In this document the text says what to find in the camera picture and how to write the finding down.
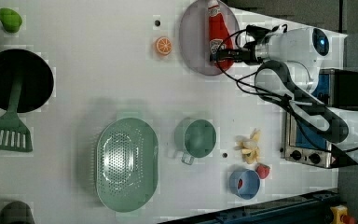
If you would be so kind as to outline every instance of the blue bowl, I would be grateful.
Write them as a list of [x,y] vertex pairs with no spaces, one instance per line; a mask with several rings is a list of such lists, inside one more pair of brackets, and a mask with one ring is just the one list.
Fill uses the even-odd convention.
[[229,188],[232,193],[243,199],[252,199],[260,189],[260,177],[253,170],[243,169],[234,171],[229,178]]

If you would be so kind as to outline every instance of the orange slice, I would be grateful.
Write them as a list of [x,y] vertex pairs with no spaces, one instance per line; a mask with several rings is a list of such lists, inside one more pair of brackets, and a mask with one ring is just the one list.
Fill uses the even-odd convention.
[[157,53],[165,56],[171,53],[172,44],[170,39],[163,36],[156,40],[156,51]]

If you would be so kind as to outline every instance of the white table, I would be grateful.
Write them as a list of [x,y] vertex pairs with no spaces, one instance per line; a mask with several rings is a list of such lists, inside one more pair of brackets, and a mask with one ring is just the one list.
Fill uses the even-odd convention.
[[[224,76],[189,70],[178,46],[179,20],[193,1],[35,0],[9,2],[24,18],[9,35],[0,28],[0,51],[41,52],[55,74],[54,95],[38,111],[21,115],[33,134],[30,154],[0,151],[0,209],[14,200],[28,203],[36,223],[156,223],[337,187],[337,170],[280,158],[282,117],[276,105],[242,93]],[[289,24],[232,9],[240,28]],[[160,19],[161,26],[154,27]],[[343,39],[333,34],[335,57],[324,67],[342,67]],[[166,35],[172,53],[161,59],[152,44]],[[256,67],[236,64],[235,74]],[[104,207],[93,187],[93,159],[102,130],[121,109],[143,111],[158,135],[158,188],[141,209],[119,214]],[[181,163],[173,130],[187,116],[208,119],[217,129],[213,153]],[[261,161],[271,167],[256,197],[246,201],[229,192],[237,167],[254,169],[234,149],[237,135],[262,130]]]

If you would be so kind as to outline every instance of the yellow object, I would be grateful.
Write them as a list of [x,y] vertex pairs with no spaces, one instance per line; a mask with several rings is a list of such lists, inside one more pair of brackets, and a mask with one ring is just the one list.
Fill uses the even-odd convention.
[[241,153],[248,164],[253,164],[255,161],[259,162],[260,148],[257,143],[260,139],[260,134],[260,130],[254,130],[250,140],[237,143],[240,147],[243,147]]
[[348,216],[348,208],[344,205],[339,205],[336,207],[330,207],[331,211],[334,215],[334,220],[331,224],[348,224],[348,223],[354,223],[354,220],[351,220],[351,222],[344,222],[345,217]]

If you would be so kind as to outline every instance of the red strawberry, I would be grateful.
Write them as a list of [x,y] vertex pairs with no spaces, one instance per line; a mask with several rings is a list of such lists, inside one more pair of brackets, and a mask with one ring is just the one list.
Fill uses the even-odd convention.
[[260,179],[265,179],[267,176],[269,176],[269,170],[271,168],[269,168],[269,166],[262,163],[258,163],[258,164],[259,165],[257,166],[257,169],[255,169],[255,171],[260,176]]
[[240,181],[238,181],[238,189],[242,188],[242,179],[240,179]]

